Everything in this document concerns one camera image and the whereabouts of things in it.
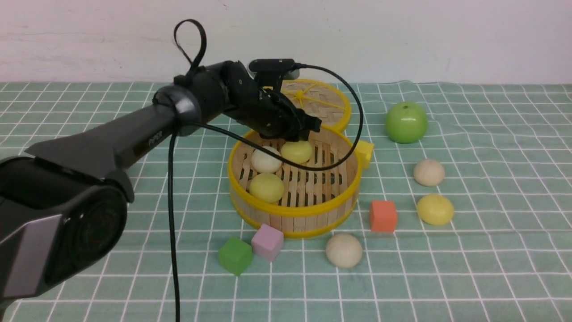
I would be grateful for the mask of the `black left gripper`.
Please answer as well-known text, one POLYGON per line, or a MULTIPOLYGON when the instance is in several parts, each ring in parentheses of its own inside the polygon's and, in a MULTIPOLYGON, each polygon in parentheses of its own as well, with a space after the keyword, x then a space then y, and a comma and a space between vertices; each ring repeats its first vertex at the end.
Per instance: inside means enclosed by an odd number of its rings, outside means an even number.
POLYGON ((320 118, 307 114, 283 94, 262 90, 253 80, 230 80, 227 93, 226 116, 264 138, 307 141, 311 131, 321 129, 320 118))

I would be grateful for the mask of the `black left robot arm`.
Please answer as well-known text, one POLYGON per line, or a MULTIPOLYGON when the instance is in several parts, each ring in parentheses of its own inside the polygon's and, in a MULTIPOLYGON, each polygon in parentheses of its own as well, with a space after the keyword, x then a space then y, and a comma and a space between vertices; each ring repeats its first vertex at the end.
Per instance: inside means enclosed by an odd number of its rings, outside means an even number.
POLYGON ((303 64, 258 59, 191 67, 149 106, 1 161, 1 311, 43 295, 105 257, 120 240, 134 187, 127 169, 168 137, 224 114, 266 139, 306 140, 321 122, 296 108, 282 81, 303 64))

